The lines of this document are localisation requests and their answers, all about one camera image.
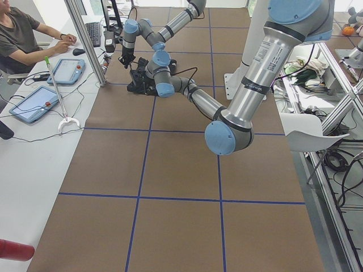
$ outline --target keyboard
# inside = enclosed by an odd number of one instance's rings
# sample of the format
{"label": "keyboard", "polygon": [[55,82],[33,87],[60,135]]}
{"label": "keyboard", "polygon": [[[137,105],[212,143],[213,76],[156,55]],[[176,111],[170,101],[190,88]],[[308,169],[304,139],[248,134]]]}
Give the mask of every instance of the keyboard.
{"label": "keyboard", "polygon": [[101,46],[101,24],[99,22],[92,22],[86,23],[85,26],[93,47]]}

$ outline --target red tube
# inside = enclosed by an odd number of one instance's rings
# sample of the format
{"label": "red tube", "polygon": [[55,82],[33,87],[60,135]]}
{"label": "red tube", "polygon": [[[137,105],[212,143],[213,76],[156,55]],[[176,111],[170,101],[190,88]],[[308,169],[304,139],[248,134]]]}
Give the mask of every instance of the red tube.
{"label": "red tube", "polygon": [[34,247],[0,239],[0,258],[14,261],[28,261],[34,255]]}

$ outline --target blue tablet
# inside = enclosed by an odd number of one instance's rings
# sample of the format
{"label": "blue tablet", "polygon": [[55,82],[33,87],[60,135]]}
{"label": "blue tablet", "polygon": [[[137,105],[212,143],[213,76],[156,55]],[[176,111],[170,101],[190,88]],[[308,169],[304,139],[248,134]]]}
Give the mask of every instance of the blue tablet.
{"label": "blue tablet", "polygon": [[[53,69],[54,78],[57,84],[73,85],[81,76],[85,69],[85,61],[83,59],[62,58]],[[48,84],[53,84],[52,78],[47,80]]]}
{"label": "blue tablet", "polygon": [[12,107],[9,112],[26,123],[33,123],[57,103],[57,93],[48,87],[41,86]]}

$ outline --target white robotic arm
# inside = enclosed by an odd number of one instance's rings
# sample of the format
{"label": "white robotic arm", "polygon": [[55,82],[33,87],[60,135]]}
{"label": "white robotic arm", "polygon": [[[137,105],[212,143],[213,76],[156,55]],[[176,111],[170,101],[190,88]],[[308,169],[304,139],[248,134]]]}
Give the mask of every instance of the white robotic arm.
{"label": "white robotic arm", "polygon": [[168,39],[202,13],[205,2],[191,0],[188,8],[158,33],[152,31],[145,19],[126,21],[120,61],[128,66],[134,59],[130,56],[133,55],[136,36],[143,36],[155,50],[145,73],[155,81],[158,95],[168,97],[180,92],[189,98],[204,115],[214,120],[205,131],[209,149],[218,155],[228,155],[252,143],[252,117],[292,49],[301,43],[331,37],[334,0],[270,0],[264,40],[228,108],[210,97],[193,80],[171,76],[168,67],[171,58],[164,50]]}

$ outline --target black mouse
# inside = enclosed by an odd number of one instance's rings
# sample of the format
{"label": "black mouse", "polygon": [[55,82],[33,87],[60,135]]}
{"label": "black mouse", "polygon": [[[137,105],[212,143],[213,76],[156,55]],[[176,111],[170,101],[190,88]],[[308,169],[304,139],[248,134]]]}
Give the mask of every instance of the black mouse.
{"label": "black mouse", "polygon": [[81,49],[81,48],[74,48],[74,50],[73,50],[73,55],[74,56],[78,56],[78,55],[81,55],[81,54],[83,54],[85,51],[83,50],[83,49]]}

